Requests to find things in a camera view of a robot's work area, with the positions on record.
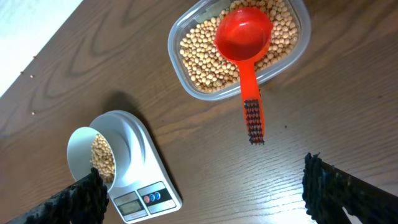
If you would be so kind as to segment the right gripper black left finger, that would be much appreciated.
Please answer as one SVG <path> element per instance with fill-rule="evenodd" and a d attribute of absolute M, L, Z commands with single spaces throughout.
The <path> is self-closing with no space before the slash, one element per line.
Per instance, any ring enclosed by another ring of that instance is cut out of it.
<path fill-rule="evenodd" d="M 108 188 L 97 169 L 7 224 L 102 224 Z"/>

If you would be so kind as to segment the orange measuring scoop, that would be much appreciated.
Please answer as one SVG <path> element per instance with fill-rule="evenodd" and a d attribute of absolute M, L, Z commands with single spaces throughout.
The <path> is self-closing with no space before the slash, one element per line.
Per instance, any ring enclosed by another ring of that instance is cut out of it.
<path fill-rule="evenodd" d="M 267 53 L 273 24 L 265 12 L 244 7 L 229 13 L 216 31 L 215 45 L 221 56 L 239 69 L 244 120 L 252 145 L 263 145 L 266 131 L 255 63 Z"/>

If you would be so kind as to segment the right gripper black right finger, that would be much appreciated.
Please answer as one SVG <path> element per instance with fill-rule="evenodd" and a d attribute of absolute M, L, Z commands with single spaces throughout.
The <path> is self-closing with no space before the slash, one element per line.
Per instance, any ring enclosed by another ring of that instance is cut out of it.
<path fill-rule="evenodd" d="M 397 196 L 322 161 L 305 156 L 303 194 L 307 215 L 317 223 L 397 223 Z"/>

